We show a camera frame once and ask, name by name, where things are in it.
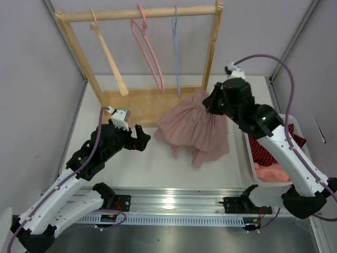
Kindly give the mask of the cream plastic hanger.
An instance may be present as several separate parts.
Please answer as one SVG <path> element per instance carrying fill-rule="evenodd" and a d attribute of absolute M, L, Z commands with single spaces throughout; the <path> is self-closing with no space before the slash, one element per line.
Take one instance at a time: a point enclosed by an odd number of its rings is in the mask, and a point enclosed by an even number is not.
<path fill-rule="evenodd" d="M 129 94 L 128 89 L 127 89 L 127 87 L 124 83 L 124 80 L 122 78 L 122 75 L 120 74 L 120 71 L 119 71 L 119 69 L 118 69 L 118 67 L 117 67 L 117 65 L 116 65 L 116 63 L 113 59 L 113 55 L 111 54 L 110 49 L 108 48 L 108 46 L 106 44 L 106 41 L 105 41 L 101 31 L 100 31 L 96 15 L 95 15 L 94 10 L 92 8 L 91 8 L 91 13 L 92 13 L 94 21 L 90 23 L 90 29 L 96 34 L 96 36 L 98 38 L 98 41 L 101 44 L 103 52 L 106 55 L 108 63 L 110 65 L 111 70 L 113 72 L 113 75 L 116 79 L 120 94 L 122 96 L 127 96 Z"/>

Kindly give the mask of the pink pleated skirt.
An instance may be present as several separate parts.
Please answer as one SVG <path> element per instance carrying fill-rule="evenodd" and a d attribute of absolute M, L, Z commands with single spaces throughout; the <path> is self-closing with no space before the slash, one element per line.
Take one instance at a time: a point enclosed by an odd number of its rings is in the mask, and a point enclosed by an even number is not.
<path fill-rule="evenodd" d="M 172 156 L 177 157 L 180 148 L 193 151 L 192 166 L 199 168 L 204 162 L 216 161 L 230 151 L 227 117 L 208 112 L 203 100 L 209 93 L 197 90 L 187 96 L 157 122 L 154 137 L 168 144 Z"/>

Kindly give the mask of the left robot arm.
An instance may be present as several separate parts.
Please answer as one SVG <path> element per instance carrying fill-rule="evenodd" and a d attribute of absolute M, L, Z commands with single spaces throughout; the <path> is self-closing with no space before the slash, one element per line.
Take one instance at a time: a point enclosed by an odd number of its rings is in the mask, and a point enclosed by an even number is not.
<path fill-rule="evenodd" d="M 92 211 L 121 213 L 115 204 L 115 192 L 103 182 L 95 184 L 82 199 L 69 206 L 65 204 L 119 151 L 145 150 L 151 137 L 140 125 L 135 130 L 136 137 L 132 137 L 131 129 L 117 128 L 112 122 L 100 124 L 39 201 L 13 219 L 11 231 L 26 252 L 46 252 L 66 228 Z"/>

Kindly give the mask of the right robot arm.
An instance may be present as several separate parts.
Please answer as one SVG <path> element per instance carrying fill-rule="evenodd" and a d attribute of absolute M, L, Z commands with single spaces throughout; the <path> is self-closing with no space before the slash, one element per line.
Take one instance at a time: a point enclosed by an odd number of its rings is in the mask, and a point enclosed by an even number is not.
<path fill-rule="evenodd" d="M 335 196 L 336 178 L 324 175 L 291 140 L 284 120 L 271 106 L 255 103 L 250 84 L 244 79 L 216 83 L 203 105 L 212 114 L 226 115 L 240 130 L 256 139 L 292 181 L 285 187 L 254 187 L 240 200 L 245 212 L 262 206 L 277 207 L 306 219 L 319 212 L 328 197 Z"/>

